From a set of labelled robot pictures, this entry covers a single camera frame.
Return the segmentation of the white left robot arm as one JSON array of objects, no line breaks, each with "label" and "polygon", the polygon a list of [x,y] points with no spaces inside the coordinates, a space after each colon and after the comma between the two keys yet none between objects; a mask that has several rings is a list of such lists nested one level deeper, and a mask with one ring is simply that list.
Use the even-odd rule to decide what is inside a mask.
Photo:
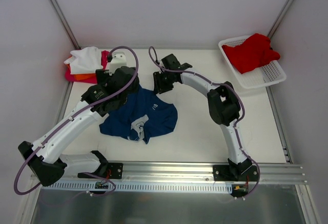
[{"label": "white left robot arm", "polygon": [[50,186],[63,176],[101,178],[108,169],[107,159],[97,150],[87,154],[64,155],[63,151],[86,128],[111,111],[118,110],[128,95],[139,89],[137,69],[120,67],[110,74],[98,70],[99,83],[90,86],[75,108],[44,137],[33,143],[24,141],[18,150],[40,184]]}]

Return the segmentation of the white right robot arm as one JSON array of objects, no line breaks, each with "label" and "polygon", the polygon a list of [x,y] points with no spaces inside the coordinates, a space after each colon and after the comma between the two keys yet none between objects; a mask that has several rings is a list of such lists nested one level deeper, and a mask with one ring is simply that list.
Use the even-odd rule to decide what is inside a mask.
[{"label": "white right robot arm", "polygon": [[243,149],[242,139],[237,127],[244,118],[244,106],[230,82],[214,83],[193,69],[193,66],[180,64],[175,55],[164,57],[159,65],[156,58],[151,58],[159,68],[153,73],[154,92],[162,94],[171,91],[174,83],[187,85],[207,98],[209,115],[223,132],[228,148],[229,174],[234,180],[242,180],[248,174],[252,161]]}]

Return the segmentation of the blue cartoon print t-shirt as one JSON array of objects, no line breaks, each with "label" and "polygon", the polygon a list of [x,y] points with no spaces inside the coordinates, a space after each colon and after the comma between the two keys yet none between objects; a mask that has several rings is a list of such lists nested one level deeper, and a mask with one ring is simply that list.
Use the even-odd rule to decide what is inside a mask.
[{"label": "blue cartoon print t-shirt", "polygon": [[177,109],[158,98],[153,91],[139,87],[128,95],[126,104],[99,125],[101,134],[149,143],[152,137],[174,131],[178,119]]}]

